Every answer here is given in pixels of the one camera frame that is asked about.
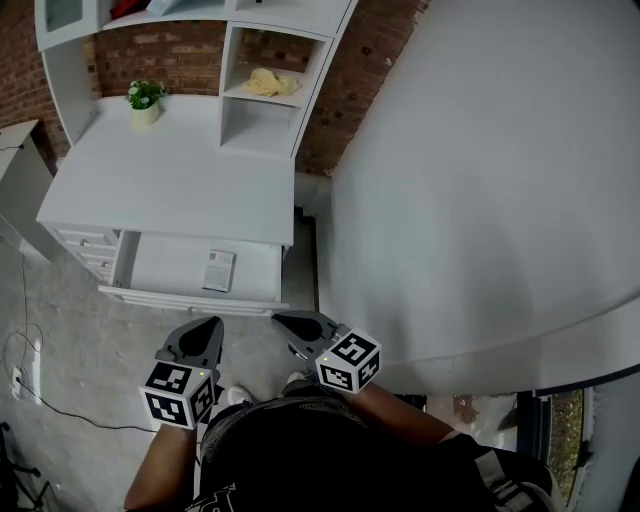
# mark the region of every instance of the white cabinet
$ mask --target white cabinet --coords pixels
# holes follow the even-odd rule
[[[51,185],[51,174],[31,139],[38,121],[0,130],[0,236],[14,249],[40,261],[57,251],[36,214]]]
[[[40,51],[98,32],[109,19],[110,0],[35,0]]]

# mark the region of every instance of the red brick wall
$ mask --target red brick wall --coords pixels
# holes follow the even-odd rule
[[[238,61],[304,73],[314,44],[313,39],[304,37],[245,29]]]
[[[298,171],[331,176],[429,0],[360,0],[300,144]]]
[[[55,172],[56,157],[69,143],[58,119],[38,52],[33,2],[0,1],[0,131],[5,126],[40,119],[33,139]]]
[[[225,30],[220,21],[172,21],[96,34],[102,94],[124,95],[132,80],[160,81],[176,94],[218,94]]]

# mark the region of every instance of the white shelf unit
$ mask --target white shelf unit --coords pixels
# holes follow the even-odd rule
[[[296,142],[305,124],[311,103],[331,48],[331,40],[296,30],[287,33],[312,42],[309,62],[303,73],[268,68],[276,75],[291,76],[300,82],[291,96],[261,96],[243,89],[251,71],[262,67],[259,63],[243,61],[244,33],[264,27],[251,23],[229,22],[222,55],[220,76],[220,148],[249,151],[270,156],[293,157]]]
[[[272,0],[255,9],[233,0],[186,0],[161,17],[144,11],[115,21],[108,13],[117,0],[82,0],[49,25],[47,1],[35,0],[36,35],[71,150],[38,222],[116,301],[244,315],[288,308],[280,282],[282,255],[293,245],[294,157],[356,0]],[[80,20],[72,21],[78,12]],[[338,18],[337,29],[320,26]],[[143,130],[131,128],[121,97],[92,99],[82,36],[198,19],[227,21],[218,97],[172,95]],[[254,67],[237,58],[247,29],[313,41],[303,73],[274,69],[300,80],[294,95],[242,90]],[[236,255],[228,293],[202,289],[210,249]]]

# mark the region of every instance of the electrical cable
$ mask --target electrical cable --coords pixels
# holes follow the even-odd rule
[[[17,378],[16,380],[18,381],[18,384],[20,384],[29,393],[31,393],[36,398],[39,398],[40,400],[42,400],[42,403],[44,405],[46,405],[49,409],[51,409],[54,412],[57,412],[58,414],[62,414],[63,416],[69,416],[70,418],[78,418],[80,420],[86,421],[87,423],[90,423],[91,425],[93,425],[96,428],[103,428],[103,429],[106,429],[106,430],[126,430],[126,429],[130,429],[130,430],[140,430],[141,432],[150,432],[152,434],[155,434],[156,432],[158,432],[157,430],[151,430],[151,429],[148,429],[148,428],[137,427],[135,425],[125,425],[125,426],[121,426],[121,427],[114,427],[114,426],[110,426],[110,425],[100,425],[99,423],[96,423],[95,421],[93,421],[93,420],[91,420],[89,418],[85,418],[84,416],[82,416],[80,414],[72,414],[70,412],[61,411],[59,409],[56,409],[53,405],[49,404],[44,398],[42,398],[38,393],[36,393],[29,386],[26,386],[25,384],[20,382],[19,378]]]
[[[5,151],[7,149],[24,149],[24,144],[20,144],[19,146],[7,146],[6,148],[0,148],[0,151]]]
[[[89,418],[86,418],[80,414],[72,414],[69,412],[64,412],[61,411],[59,409],[56,409],[54,406],[52,406],[51,404],[49,404],[44,398],[42,398],[38,393],[36,393],[34,390],[31,389],[31,387],[28,385],[29,384],[29,372],[26,370],[26,368],[23,366],[24,364],[24,359],[25,356],[27,354],[27,344],[29,344],[29,346],[34,350],[34,352],[39,352],[42,353],[42,350],[44,349],[44,333],[42,332],[42,329],[40,328],[40,326],[38,324],[30,324],[28,323],[28,308],[27,308],[27,283],[26,283],[26,279],[25,279],[25,270],[24,270],[24,256],[22,256],[22,291],[23,291],[23,295],[24,295],[24,320],[25,323],[24,325],[21,325],[20,327],[18,327],[15,331],[9,333],[7,335],[7,337],[4,340],[4,347],[2,348],[2,354],[0,354],[0,361],[2,362],[2,366],[4,368],[5,373],[7,374],[7,378],[9,379],[9,382],[11,382],[12,378],[11,378],[11,373],[9,372],[9,368],[7,368],[7,347],[9,346],[9,341],[11,340],[11,338],[13,336],[19,336],[20,338],[22,338],[22,341],[24,343],[24,349],[22,351],[22,358],[20,360],[20,365],[18,366],[18,368],[20,368],[23,372],[24,375],[27,378],[27,384],[24,384],[23,382],[20,381],[20,378],[16,378],[18,384],[20,384],[23,388],[25,388],[29,393],[31,393],[33,396],[35,396],[36,398],[42,400],[42,403],[44,405],[46,405],[49,409],[51,409],[52,411],[61,414],[62,416],[68,416],[70,418],[78,418],[81,419],[83,421],[86,421],[87,423],[93,425],[96,428],[102,428],[105,430],[139,430],[141,432],[149,432],[152,434],[155,434],[156,432],[158,432],[157,430],[151,430],[148,428],[143,428],[143,427],[137,427],[134,425],[124,425],[124,426],[111,426],[111,425],[101,425]],[[20,329],[25,329],[25,332],[28,334],[27,329],[29,327],[35,327],[36,329],[38,329],[38,332],[40,333],[40,350],[36,349],[36,346],[31,342],[31,340],[27,337],[26,334],[22,334],[20,332]]]

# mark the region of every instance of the concrete floor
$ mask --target concrete floor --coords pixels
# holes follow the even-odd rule
[[[283,302],[313,309],[311,234],[296,222],[295,246],[283,267]],[[138,385],[153,365],[155,351],[171,330],[196,318],[184,312],[118,304],[97,291],[97,281],[61,252],[51,265],[25,259],[28,322],[44,332],[41,393],[66,412],[109,425],[152,428]],[[287,376],[302,368],[268,318],[221,316],[225,342],[220,384],[238,383],[257,398],[276,396]],[[21,255],[0,241],[0,343],[25,323]],[[33,337],[35,330],[30,330]],[[9,341],[6,366],[18,364],[23,342]],[[30,368],[32,351],[25,356]],[[226,405],[226,398],[217,407]],[[8,441],[28,466],[51,481],[50,510],[121,511],[124,495],[152,434],[97,429],[54,413],[32,399],[11,398],[0,368],[0,421],[11,426]]]

